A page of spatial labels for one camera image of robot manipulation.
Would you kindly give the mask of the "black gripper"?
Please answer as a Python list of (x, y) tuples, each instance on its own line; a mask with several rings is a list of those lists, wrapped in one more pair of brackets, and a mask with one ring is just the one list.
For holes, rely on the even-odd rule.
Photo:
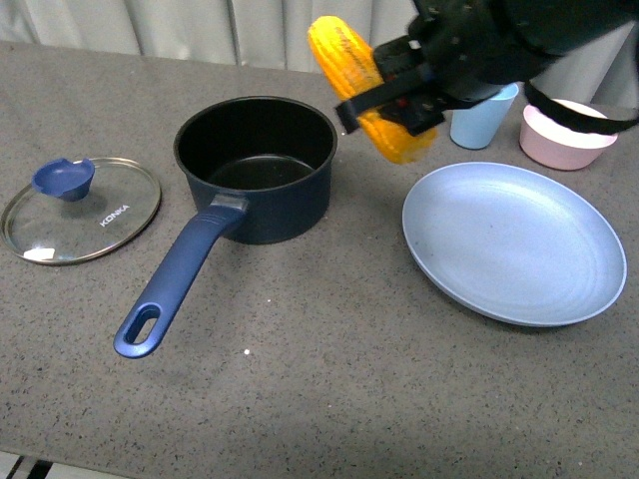
[(458, 102), (488, 99), (504, 86), (529, 80), (549, 56), (527, 44), (502, 1), (416, 1), (408, 36), (373, 49), (382, 84), (341, 102), (337, 116), (350, 134), (363, 114), (420, 135), (445, 121), (429, 88)]

